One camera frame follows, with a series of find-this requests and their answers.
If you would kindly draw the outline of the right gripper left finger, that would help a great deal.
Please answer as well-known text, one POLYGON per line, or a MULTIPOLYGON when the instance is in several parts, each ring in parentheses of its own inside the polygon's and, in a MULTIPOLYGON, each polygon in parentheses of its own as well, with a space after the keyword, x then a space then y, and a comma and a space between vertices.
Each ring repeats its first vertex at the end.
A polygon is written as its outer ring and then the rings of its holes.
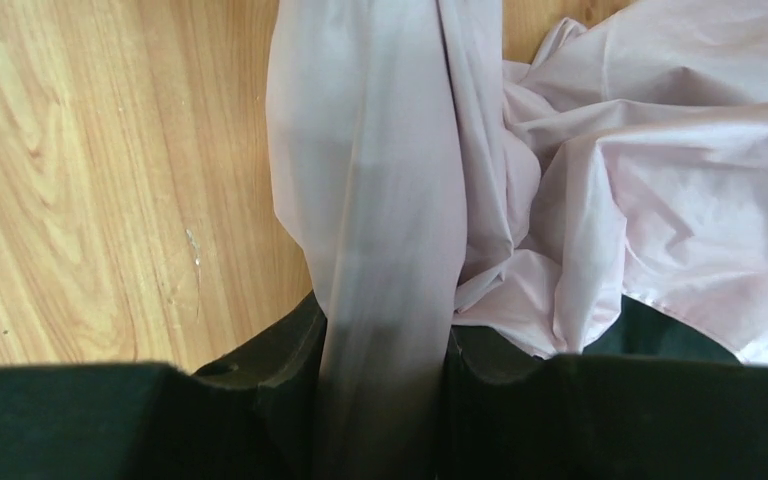
POLYGON ((326 328, 308 295, 194 373, 0 367, 0 479, 306 479, 326 328))

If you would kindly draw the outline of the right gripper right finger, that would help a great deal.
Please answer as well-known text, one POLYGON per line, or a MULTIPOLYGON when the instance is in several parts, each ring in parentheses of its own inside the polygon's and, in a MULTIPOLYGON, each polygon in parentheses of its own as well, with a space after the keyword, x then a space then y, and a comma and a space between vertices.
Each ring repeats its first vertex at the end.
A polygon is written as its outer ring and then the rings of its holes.
POLYGON ((454 327, 442 413, 441 479, 768 479, 768 367, 630 298, 580 354, 454 327))

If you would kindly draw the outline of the pink folding umbrella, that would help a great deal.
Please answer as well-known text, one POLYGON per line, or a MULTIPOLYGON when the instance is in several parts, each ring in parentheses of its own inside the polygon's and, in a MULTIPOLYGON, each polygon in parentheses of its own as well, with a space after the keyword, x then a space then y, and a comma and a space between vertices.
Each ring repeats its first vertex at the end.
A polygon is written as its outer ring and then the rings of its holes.
POLYGON ((768 1, 502 57, 498 1, 283 1, 275 213, 328 331, 314 475, 418 477, 452 325, 581 352, 631 298, 768 366, 768 1))

